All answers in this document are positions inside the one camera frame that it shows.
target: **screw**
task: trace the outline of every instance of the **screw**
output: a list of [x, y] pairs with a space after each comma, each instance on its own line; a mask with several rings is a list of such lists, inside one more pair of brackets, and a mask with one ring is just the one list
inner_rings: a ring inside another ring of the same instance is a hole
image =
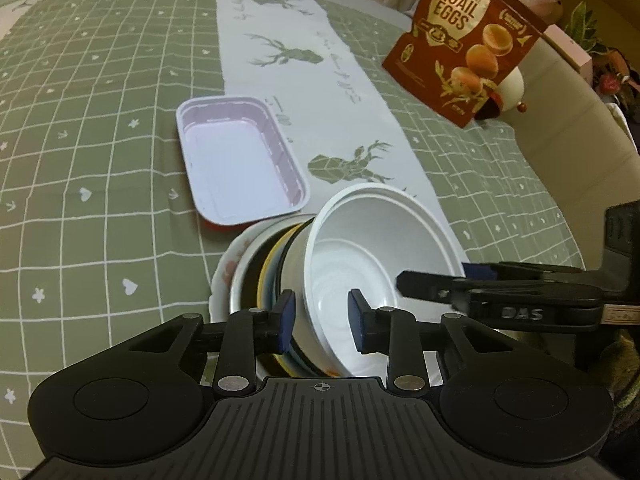
[[218, 387], [227, 392], [239, 392], [249, 385], [249, 381], [240, 375], [228, 375], [218, 381]]
[[426, 386], [424, 379], [415, 375], [401, 375], [394, 381], [396, 388], [408, 392], [417, 392]]

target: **yellow bowl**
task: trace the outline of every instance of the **yellow bowl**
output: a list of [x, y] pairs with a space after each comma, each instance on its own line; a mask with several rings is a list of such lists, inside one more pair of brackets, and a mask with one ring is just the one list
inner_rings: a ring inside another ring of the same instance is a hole
[[[275, 243], [275, 245], [271, 248], [271, 251], [269, 251], [269, 254], [267, 254], [267, 257], [264, 259], [264, 263], [262, 264], [262, 268], [260, 269], [260, 276], [258, 277], [258, 287], [255, 300], [255, 303], [259, 308], [266, 308], [271, 302], [271, 297], [273, 295], [273, 284], [271, 284], [270, 286], [270, 284], [267, 283], [269, 274], [270, 272], [271, 274], [274, 274], [274, 272], [276, 271], [276, 267], [278, 265], [277, 258], [282, 255], [284, 246], [291, 238], [293, 233], [296, 232], [296, 230], [300, 227], [300, 225], [302, 224], [295, 225], [290, 230], [285, 232], [282, 235], [282, 238], [280, 238], [280, 240]], [[300, 370], [296, 370], [296, 368], [298, 368], [297, 363], [292, 358], [288, 358], [286, 354], [274, 354], [272, 357], [290, 377], [304, 376]]]
[[267, 309], [268, 301], [271, 301], [271, 289], [273, 288], [273, 284], [271, 284], [270, 286], [270, 284], [266, 282], [269, 278], [270, 271], [272, 274], [275, 273], [275, 266], [277, 266], [278, 263], [274, 261], [274, 259], [282, 254], [284, 245], [287, 243], [289, 238], [291, 238], [291, 235], [296, 231], [298, 227], [300, 227], [300, 224], [296, 224], [291, 229], [286, 231], [282, 235], [280, 240], [278, 240], [271, 248], [271, 251], [269, 251], [269, 254], [267, 254], [267, 257], [264, 259], [264, 263], [262, 264], [262, 268], [260, 269], [260, 275], [258, 276], [258, 290], [256, 291], [255, 300], [255, 304], [259, 308]]

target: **deer print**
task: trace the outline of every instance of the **deer print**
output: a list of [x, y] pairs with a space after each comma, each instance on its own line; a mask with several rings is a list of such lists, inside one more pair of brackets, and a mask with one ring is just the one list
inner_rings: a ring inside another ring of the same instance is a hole
[[263, 40], [269, 46], [277, 48], [280, 51], [278, 54], [269, 56], [267, 60], [254, 59], [253, 61], [251, 61], [251, 64], [257, 66], [268, 66], [276, 63], [283, 65], [285, 63], [288, 63], [291, 59], [295, 59], [296, 61], [305, 61], [307, 63], [313, 64], [318, 64], [324, 61], [324, 58], [316, 54], [313, 50], [287, 48], [281, 41], [270, 40], [269, 38], [265, 38], [264, 36], [260, 36], [258, 34], [249, 34], [249, 37], [253, 38], [254, 40]]
[[295, 4], [291, 3], [295, 0], [253, 0], [253, 1], [258, 5], [279, 5], [283, 9], [293, 9], [305, 16], [313, 15], [312, 12], [309, 12], [308, 10], [299, 9], [295, 6]]
[[374, 155], [374, 152], [388, 152], [389, 148], [391, 148], [391, 144], [377, 140], [366, 150], [364, 146], [356, 148], [353, 152], [353, 160], [318, 155], [309, 162], [307, 168], [314, 177], [329, 184], [335, 184], [341, 180], [350, 182], [358, 179], [386, 184], [387, 181], [392, 179], [368, 170], [367, 166], [372, 160], [381, 158], [378, 155]]

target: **heart pattern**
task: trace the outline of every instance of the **heart pattern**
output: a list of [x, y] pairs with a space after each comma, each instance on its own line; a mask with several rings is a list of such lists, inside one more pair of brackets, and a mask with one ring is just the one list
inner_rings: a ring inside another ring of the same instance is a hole
[[87, 200], [89, 200], [92, 194], [93, 193], [89, 191], [87, 188], [85, 187], [80, 188], [80, 200], [82, 200], [82, 202], [86, 202]]
[[124, 278], [124, 280], [122, 280], [122, 286], [124, 287], [124, 293], [127, 296], [130, 296], [131, 294], [133, 294], [136, 291], [136, 289], [138, 288], [138, 284], [137, 283], [133, 283], [128, 278]]

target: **white bowl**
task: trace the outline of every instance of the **white bowl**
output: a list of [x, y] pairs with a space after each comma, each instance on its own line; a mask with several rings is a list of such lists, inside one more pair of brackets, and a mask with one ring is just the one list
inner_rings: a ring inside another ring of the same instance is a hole
[[[386, 378], [386, 356], [356, 350], [347, 314], [352, 288], [359, 288], [372, 308], [397, 306], [418, 320], [439, 322], [450, 306], [402, 298], [396, 276], [407, 269], [464, 276], [458, 241], [449, 240], [411, 196], [383, 184], [338, 193], [298, 238], [298, 247], [305, 243], [303, 264], [294, 253], [287, 270], [296, 275], [297, 298], [303, 290], [304, 301], [298, 304], [306, 316], [296, 310], [294, 338], [319, 368], [342, 376]], [[435, 384], [440, 380], [435, 355], [428, 352], [426, 358]]]

